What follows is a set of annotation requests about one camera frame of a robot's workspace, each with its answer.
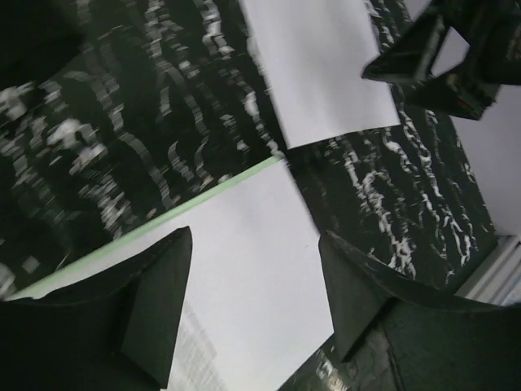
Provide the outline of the printed white paper sheet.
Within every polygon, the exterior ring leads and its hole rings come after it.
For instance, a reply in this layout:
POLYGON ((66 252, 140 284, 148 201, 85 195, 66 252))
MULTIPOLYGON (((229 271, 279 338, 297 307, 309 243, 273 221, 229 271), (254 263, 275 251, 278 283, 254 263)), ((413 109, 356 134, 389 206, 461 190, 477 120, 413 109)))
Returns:
POLYGON ((193 249, 171 390, 276 390, 332 335, 318 233, 286 164, 123 247, 178 228, 193 249))

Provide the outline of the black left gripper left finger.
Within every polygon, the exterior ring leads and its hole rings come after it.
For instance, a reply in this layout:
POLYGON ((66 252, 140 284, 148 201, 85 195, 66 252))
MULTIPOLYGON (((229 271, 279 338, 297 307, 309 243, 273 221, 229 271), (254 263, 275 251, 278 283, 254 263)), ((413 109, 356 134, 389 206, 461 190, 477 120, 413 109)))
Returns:
POLYGON ((2 389, 165 389, 191 255, 183 227, 40 299, 4 301, 2 389))

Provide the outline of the green clipboard folder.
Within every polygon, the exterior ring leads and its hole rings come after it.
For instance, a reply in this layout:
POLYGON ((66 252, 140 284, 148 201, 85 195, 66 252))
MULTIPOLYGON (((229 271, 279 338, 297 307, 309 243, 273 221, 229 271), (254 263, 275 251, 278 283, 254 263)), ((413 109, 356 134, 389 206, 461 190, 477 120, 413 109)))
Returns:
POLYGON ((123 235, 110 244, 95 250, 78 261, 73 262, 71 265, 57 270, 55 273, 46 276, 44 279, 41 279, 36 283, 18 291, 17 293, 9 296, 7 300, 15 301, 25 298, 37 300, 49 294, 50 292, 75 284, 114 265, 117 265, 119 262, 111 261, 109 257, 112 255, 118 255, 120 256, 121 260, 124 261, 126 259, 126 256, 122 254, 124 246, 143 237, 147 233, 155 230, 159 226, 164 225, 166 222, 176 218, 177 216, 184 214, 186 211, 196 207, 197 205, 202 204, 207 200, 210 200, 211 198, 221 194, 223 191, 226 191, 227 189, 249 179, 262 170, 267 169, 272 165, 284 163, 284 160, 276 156, 272 156, 266 160, 263 160, 261 163, 254 165, 242 173, 221 181, 217 186, 199 194, 195 198, 188 200, 187 202, 169 210, 166 213, 161 214, 158 217, 153 218, 139 228, 131 231, 126 235, 123 235))

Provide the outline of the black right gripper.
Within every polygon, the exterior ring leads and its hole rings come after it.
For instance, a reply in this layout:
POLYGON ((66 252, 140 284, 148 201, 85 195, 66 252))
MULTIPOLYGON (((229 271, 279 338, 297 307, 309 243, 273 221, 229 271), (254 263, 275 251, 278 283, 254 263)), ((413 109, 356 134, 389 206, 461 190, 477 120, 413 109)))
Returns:
POLYGON ((407 104, 479 121, 500 85, 520 84, 519 1, 431 1, 404 33, 361 73, 389 84, 420 82, 407 104), (468 43, 457 68, 430 78, 449 28, 468 43))

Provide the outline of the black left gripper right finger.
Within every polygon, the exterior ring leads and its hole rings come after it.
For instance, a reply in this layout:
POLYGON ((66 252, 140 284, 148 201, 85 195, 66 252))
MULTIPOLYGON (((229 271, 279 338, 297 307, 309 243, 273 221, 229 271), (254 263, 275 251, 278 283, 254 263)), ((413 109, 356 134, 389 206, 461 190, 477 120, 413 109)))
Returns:
POLYGON ((342 362, 372 341, 399 390, 518 390, 520 308, 451 295, 327 232, 319 253, 342 362))

